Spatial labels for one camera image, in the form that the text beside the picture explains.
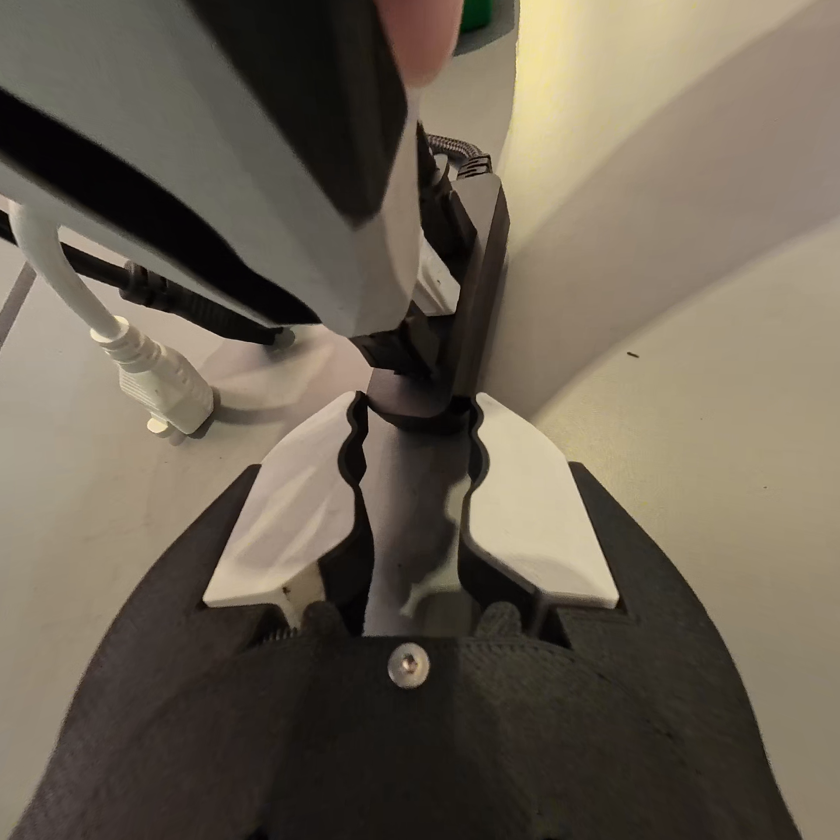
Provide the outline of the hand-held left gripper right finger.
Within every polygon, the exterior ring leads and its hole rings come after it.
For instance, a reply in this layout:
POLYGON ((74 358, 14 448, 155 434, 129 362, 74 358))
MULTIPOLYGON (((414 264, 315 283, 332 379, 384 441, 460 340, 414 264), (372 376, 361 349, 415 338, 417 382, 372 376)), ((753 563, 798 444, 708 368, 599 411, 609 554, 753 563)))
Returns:
POLYGON ((615 609, 620 595, 563 452, 486 393, 469 412, 458 577, 482 607, 615 609))

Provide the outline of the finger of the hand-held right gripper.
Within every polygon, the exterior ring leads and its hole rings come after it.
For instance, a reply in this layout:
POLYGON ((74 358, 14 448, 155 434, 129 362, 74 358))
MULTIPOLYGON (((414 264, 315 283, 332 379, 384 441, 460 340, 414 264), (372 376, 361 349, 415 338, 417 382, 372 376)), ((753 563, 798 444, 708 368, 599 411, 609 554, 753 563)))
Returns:
POLYGON ((331 204, 189 3, 2 2, 1 89, 137 166, 140 153, 119 138, 118 123, 138 125, 153 106, 179 107, 176 121, 186 119, 186 109, 204 107, 308 268, 279 268, 267 245, 247 245, 243 260, 304 301, 334 333, 395 329, 410 308, 421 238, 416 109, 406 89, 405 129, 381 210, 354 225, 331 204))
POLYGON ((204 107, 176 121, 179 107, 153 106, 138 125, 118 123, 119 138, 140 153, 137 166, 6 89, 1 99, 2 194, 154 275, 141 290, 127 269, 88 268, 70 257, 85 277, 205 328, 321 322, 243 260, 247 245, 267 245, 279 268, 308 268, 204 107))

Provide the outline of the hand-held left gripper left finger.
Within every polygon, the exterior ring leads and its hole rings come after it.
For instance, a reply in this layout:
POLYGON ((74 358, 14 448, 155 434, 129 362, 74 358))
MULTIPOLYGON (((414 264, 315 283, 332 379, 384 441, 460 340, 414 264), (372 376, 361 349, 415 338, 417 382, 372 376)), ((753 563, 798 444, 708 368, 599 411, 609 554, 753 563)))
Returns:
POLYGON ((375 546, 361 482, 368 402, 346 392, 262 459, 203 594, 208 607, 273 605, 289 628, 333 604, 364 630, 375 546))

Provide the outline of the black power strip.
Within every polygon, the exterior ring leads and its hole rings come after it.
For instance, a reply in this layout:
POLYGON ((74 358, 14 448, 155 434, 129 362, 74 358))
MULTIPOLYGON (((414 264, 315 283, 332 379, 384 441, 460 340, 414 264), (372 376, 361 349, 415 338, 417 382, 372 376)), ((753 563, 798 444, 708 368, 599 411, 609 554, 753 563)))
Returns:
POLYGON ((375 369, 366 391, 376 415, 409 433, 447 435, 464 425, 480 389, 507 258, 510 217, 499 176, 457 180, 454 189, 476 228, 476 243, 455 315, 429 319, 438 323, 437 369, 424 381, 375 369))

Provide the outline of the person's right hand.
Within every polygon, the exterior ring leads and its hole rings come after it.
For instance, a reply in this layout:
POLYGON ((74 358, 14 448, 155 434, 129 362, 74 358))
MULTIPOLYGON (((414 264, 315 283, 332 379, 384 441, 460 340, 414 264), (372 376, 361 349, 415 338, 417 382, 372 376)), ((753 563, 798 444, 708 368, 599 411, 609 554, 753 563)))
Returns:
POLYGON ((408 88, 425 88, 452 56, 462 1, 374 1, 408 88))

